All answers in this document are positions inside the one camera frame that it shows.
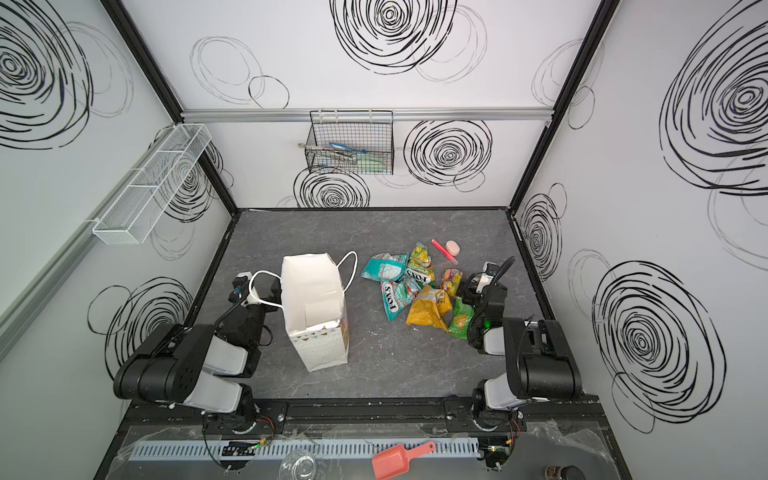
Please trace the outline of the orange snack packet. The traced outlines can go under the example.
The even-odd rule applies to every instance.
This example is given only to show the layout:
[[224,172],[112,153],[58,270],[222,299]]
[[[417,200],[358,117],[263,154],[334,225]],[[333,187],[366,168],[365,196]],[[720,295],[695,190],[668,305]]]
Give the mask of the orange snack packet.
[[463,273],[459,269],[447,268],[443,272],[440,288],[451,298],[455,298],[458,294],[462,280]]

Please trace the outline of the small yellow green packet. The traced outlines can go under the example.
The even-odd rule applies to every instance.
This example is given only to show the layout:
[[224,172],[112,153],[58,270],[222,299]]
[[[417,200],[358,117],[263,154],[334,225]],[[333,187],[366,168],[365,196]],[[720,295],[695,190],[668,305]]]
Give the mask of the small yellow green packet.
[[409,263],[405,274],[421,286],[431,284],[435,280],[434,268],[431,265],[424,266],[419,263]]

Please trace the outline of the white paper bag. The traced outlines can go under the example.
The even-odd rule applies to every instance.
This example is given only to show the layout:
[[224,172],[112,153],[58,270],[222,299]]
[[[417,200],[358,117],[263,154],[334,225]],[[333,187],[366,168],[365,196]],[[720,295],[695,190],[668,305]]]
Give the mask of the white paper bag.
[[[342,263],[327,253],[286,256],[279,274],[259,270],[248,282],[246,303],[282,311],[286,334],[308,372],[348,362],[345,295],[354,278],[342,279]],[[268,300],[258,293],[255,279],[264,275],[278,281],[278,300]]]

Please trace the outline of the yellow green snack packet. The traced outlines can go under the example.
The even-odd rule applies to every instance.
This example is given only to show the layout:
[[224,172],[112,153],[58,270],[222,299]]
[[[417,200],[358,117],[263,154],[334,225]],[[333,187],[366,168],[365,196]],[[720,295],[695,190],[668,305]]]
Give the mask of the yellow green snack packet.
[[432,259],[426,245],[417,242],[411,251],[408,262],[409,269],[429,270],[432,268]]

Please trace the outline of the green white snack packet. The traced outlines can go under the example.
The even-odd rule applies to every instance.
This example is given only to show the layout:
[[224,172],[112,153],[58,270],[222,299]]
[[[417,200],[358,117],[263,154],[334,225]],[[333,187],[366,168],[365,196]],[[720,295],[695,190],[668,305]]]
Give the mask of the green white snack packet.
[[421,285],[413,278],[404,276],[397,281],[382,281],[380,289],[387,319],[393,321],[414,301]]

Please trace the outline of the teal snack packet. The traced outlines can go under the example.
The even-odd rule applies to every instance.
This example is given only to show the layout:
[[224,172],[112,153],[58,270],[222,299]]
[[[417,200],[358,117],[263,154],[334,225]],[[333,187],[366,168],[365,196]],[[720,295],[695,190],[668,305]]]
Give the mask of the teal snack packet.
[[397,281],[405,274],[407,262],[407,254],[379,253],[368,260],[361,277],[377,282]]

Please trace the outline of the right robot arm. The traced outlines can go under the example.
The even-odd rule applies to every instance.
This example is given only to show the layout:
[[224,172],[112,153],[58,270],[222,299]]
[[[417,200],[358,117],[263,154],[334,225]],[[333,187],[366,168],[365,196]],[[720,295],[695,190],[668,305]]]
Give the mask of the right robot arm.
[[576,401],[584,395],[582,378],[559,322],[504,315],[507,289],[500,276],[474,274],[459,288],[473,309],[466,323],[469,345],[481,354],[500,356],[505,372],[481,381],[472,395],[473,421],[493,430],[511,411],[549,401]]

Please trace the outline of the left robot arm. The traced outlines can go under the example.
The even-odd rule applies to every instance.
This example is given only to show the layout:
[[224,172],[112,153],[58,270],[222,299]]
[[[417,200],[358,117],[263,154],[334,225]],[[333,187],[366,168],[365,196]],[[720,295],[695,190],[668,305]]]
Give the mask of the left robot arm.
[[264,303],[233,304],[213,324],[157,328],[119,367],[114,394],[255,421],[258,407],[242,381],[255,373],[264,320],[279,301],[274,293]]

